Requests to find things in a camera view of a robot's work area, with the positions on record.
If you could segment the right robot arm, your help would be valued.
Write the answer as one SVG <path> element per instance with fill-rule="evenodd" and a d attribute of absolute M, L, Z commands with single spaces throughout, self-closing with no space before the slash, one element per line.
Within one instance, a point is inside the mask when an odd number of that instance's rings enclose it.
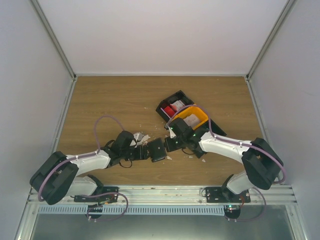
<path fill-rule="evenodd" d="M 230 175 L 220 187 L 220 195 L 228 203 L 254 187 L 269 190 L 279 173 L 284 171 L 284 163 L 263 138 L 236 140 L 218 135 L 210 127 L 193 129 L 179 117 L 166 127 L 170 132 L 166 140 L 169 152 L 187 148 L 197 158 L 214 153 L 243 165 L 242 172 Z"/>

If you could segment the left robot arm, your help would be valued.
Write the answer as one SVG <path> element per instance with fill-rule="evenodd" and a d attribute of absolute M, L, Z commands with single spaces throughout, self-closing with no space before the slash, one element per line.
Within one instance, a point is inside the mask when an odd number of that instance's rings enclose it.
<path fill-rule="evenodd" d="M 52 153 L 31 177 L 29 183 L 37 191 L 40 202 L 54 205 L 67 196 L 86 196 L 92 202 L 103 197 L 103 184 L 87 174 L 93 170 L 107 169 L 121 163 L 146 160 L 150 151 L 135 136 L 123 130 L 115 140 L 110 140 L 97 150 L 80 155 Z"/>

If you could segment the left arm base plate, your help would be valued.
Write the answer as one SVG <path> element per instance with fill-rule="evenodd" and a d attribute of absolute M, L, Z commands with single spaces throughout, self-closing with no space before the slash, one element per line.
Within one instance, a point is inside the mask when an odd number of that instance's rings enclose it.
<path fill-rule="evenodd" d="M 118 201 L 119 187 L 117 186 L 104 186 L 100 190 L 96 190 L 93 195 L 101 195 L 98 197 L 84 197 L 76 195 L 73 197 L 76 203 L 116 203 Z"/>

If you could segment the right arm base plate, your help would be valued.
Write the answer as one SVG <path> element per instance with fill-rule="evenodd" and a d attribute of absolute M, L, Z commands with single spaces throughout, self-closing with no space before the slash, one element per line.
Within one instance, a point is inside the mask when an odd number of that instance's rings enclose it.
<path fill-rule="evenodd" d="M 207 203 L 242 204 L 251 202 L 248 190 L 245 190 L 240 194 L 234 194 L 227 188 L 223 189 L 220 186 L 207 186 L 201 192 L 201 195 L 205 197 Z"/>

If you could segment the red white cards stack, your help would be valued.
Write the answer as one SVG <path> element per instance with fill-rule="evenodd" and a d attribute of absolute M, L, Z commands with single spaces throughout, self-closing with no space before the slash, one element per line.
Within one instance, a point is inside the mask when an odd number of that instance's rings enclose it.
<path fill-rule="evenodd" d="M 161 107 L 161 110 L 165 113 L 166 116 L 171 118 L 178 110 L 182 109 L 185 104 L 181 100 L 177 100 L 173 103 L 169 103 L 164 107 Z"/>

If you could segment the black leather card holder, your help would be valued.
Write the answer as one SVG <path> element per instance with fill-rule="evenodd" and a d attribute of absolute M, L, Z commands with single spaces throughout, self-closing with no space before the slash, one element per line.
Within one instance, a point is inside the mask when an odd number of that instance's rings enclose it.
<path fill-rule="evenodd" d="M 156 138 L 147 144 L 149 156 L 152 163 L 164 160 L 167 156 L 162 139 Z"/>

